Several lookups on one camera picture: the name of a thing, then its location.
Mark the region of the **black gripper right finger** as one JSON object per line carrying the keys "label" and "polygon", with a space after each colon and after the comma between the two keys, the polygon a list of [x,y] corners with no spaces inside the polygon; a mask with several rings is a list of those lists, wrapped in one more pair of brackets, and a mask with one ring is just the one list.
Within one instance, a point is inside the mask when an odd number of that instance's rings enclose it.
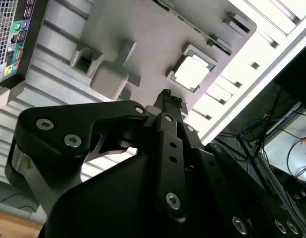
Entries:
{"label": "black gripper right finger", "polygon": [[182,119],[182,100],[172,104],[183,141],[188,174],[189,220],[194,234],[208,238],[302,238],[288,202],[264,179],[254,180],[218,143],[202,145]]}

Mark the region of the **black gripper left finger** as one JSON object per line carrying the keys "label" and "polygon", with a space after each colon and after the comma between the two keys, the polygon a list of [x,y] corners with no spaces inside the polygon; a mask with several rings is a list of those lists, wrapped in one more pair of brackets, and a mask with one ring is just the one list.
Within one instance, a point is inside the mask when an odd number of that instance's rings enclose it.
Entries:
{"label": "black gripper left finger", "polygon": [[171,91],[152,107],[135,101],[31,108],[17,121],[8,180],[47,215],[69,190],[136,156],[157,163],[156,195],[178,223],[187,218],[183,141]]}

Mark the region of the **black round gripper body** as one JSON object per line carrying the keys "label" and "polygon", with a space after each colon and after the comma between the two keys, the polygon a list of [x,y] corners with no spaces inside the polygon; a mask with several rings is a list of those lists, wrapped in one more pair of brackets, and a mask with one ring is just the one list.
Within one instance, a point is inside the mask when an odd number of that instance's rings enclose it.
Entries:
{"label": "black round gripper body", "polygon": [[157,163],[136,156],[67,191],[54,205],[44,238],[226,238],[229,226],[201,176],[199,150],[187,160],[187,218],[178,223],[156,195]]}

